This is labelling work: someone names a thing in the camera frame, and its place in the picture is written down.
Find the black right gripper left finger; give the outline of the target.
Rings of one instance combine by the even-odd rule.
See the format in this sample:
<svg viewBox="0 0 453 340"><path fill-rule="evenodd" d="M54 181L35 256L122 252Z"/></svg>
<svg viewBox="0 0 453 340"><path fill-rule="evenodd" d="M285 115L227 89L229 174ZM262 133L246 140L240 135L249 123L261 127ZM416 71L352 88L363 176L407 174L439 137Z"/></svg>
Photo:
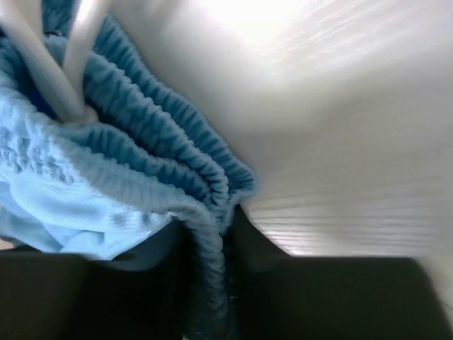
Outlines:
<svg viewBox="0 0 453 340"><path fill-rule="evenodd" d="M172 222L114 261L1 252L2 339L182 339L188 233Z"/></svg>

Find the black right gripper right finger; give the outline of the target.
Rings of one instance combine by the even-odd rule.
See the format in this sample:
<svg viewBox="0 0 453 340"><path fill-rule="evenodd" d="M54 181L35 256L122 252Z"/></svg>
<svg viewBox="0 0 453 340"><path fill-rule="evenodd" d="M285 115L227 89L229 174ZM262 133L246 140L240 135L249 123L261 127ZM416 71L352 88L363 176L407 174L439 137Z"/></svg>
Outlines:
<svg viewBox="0 0 453 340"><path fill-rule="evenodd" d="M242 339L451 339L413 259L291 256L235 209L225 240Z"/></svg>

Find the light blue shorts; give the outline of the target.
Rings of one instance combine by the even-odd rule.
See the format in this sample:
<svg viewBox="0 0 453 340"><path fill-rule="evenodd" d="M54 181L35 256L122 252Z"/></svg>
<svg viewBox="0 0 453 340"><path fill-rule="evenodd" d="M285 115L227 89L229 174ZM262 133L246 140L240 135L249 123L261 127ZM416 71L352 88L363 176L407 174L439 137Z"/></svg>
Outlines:
<svg viewBox="0 0 453 340"><path fill-rule="evenodd" d="M38 107L20 53L1 39L1 237L96 260L145 243L171 222L195 243L189 339L236 339L223 235L256 178L199 110L160 82L107 15L84 72L94 123Z"/></svg>

